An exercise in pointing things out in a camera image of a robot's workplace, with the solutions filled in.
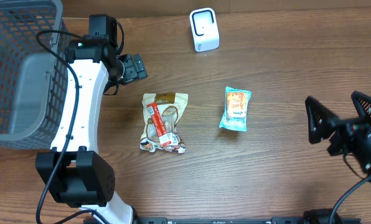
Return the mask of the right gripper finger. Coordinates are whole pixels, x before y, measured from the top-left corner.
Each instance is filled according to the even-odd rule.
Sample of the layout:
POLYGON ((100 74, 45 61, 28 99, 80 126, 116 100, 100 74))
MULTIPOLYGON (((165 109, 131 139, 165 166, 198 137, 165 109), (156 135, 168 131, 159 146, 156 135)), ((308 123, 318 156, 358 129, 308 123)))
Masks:
POLYGON ((339 117, 312 96, 306 98, 305 105, 309 142, 317 144, 328 139, 339 125, 339 117))
POLYGON ((351 99, 357 114, 360 118, 371 121, 371 96, 365 95, 359 91, 351 94, 351 99))

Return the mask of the beige snack pouch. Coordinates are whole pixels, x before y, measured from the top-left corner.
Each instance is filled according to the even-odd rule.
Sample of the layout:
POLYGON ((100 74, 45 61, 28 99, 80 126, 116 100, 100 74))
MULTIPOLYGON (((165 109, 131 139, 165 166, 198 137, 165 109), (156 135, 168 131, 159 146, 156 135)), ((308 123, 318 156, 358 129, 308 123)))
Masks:
POLYGON ((184 110, 188 104, 189 96, 185 93, 145 93, 143 95, 143 117, 144 131, 141 135, 139 147, 148 152, 163 150, 183 154, 186 151, 186 145, 177 132, 177 124, 181 119, 184 110), (167 133, 171 137, 172 143, 162 147, 157 136, 155 125, 147 110, 147 105, 157 103, 167 133))

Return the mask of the red snack bar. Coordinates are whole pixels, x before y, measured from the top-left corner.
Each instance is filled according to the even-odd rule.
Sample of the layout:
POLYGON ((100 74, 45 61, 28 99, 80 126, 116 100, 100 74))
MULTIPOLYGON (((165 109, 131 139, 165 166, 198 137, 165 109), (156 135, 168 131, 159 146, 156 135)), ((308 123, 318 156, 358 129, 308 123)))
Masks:
POLYGON ((167 133, 164 126, 161 114, 158 110, 157 103, 153 102, 147 105, 147 110, 151 116, 151 119, 155 125, 158 140, 162 147, 166 147, 172 143, 170 135, 167 133))

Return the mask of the teal orange snack packet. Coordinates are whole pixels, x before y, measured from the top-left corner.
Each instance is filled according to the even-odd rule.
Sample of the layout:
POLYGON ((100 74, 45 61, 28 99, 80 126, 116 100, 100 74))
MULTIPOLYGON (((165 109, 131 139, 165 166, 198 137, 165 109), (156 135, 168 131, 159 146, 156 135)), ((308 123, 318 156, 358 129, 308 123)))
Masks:
POLYGON ((247 131, 248 103, 252 92, 227 86, 225 88, 225 108, 219 127, 231 131, 247 131))

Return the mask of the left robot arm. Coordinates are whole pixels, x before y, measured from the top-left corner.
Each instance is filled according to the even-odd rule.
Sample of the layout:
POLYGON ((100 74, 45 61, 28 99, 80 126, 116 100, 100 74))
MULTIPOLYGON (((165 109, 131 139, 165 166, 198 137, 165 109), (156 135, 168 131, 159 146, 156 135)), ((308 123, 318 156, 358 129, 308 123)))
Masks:
POLYGON ((106 14, 89 17, 88 34, 74 35, 63 57, 54 57, 68 71, 67 92, 59 128, 50 152, 38 153, 35 168, 45 188, 35 212, 41 211, 47 194, 57 203, 77 208, 78 212, 61 220, 65 223, 89 213, 98 223, 138 222, 135 209, 124 203, 115 191, 115 173, 100 155, 97 128, 103 95, 147 78, 141 56, 122 54, 124 39, 121 24, 106 14))

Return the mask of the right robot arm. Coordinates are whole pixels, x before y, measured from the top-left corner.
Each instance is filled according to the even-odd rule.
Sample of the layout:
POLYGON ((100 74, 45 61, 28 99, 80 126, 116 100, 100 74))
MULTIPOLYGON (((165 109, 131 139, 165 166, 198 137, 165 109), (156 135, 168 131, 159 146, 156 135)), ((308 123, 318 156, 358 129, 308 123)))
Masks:
POLYGON ((340 119, 314 97, 306 98, 309 142, 317 144, 328 139, 330 156, 341 155, 344 162, 347 162, 347 156, 353 156, 366 176, 345 192, 332 208, 304 212, 301 223, 347 223, 337 210, 359 187, 371 183, 371 96, 354 91, 351 99, 358 117, 340 119))

